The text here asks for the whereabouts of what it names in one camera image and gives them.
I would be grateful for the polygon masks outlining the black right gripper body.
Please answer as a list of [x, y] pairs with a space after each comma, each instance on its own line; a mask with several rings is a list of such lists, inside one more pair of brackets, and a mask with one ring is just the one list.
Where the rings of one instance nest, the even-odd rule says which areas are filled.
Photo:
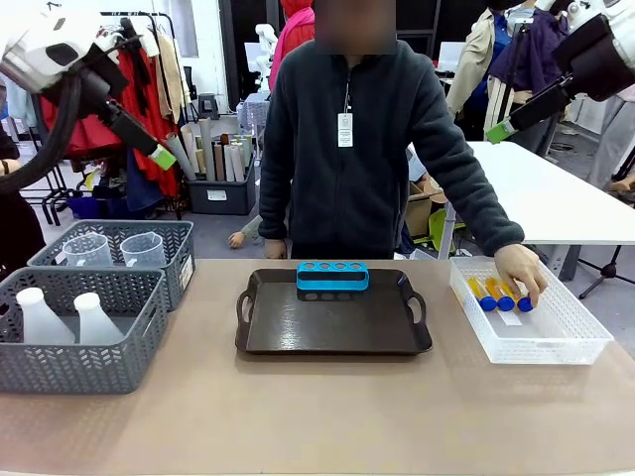
[[569, 103], [580, 93], [603, 101], [634, 83], [634, 69], [615, 46], [609, 20], [597, 14], [559, 46], [553, 57], [563, 77], [558, 82], [561, 103]]

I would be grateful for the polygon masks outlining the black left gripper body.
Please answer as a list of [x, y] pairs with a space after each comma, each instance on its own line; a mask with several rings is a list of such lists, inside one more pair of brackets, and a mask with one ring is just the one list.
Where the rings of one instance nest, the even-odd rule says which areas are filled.
[[110, 58], [101, 58], [94, 64], [80, 60], [73, 72], [80, 81], [77, 118], [95, 116], [106, 127], [124, 127], [126, 111], [117, 102], [129, 85], [125, 74]]

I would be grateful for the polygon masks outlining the person's left hand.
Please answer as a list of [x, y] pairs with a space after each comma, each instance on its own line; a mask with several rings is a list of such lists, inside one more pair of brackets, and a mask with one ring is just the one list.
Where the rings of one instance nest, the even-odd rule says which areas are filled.
[[539, 257], [522, 244], [511, 244], [495, 252], [494, 262], [500, 278], [515, 294], [521, 293], [519, 283], [523, 284], [535, 307], [548, 286]]

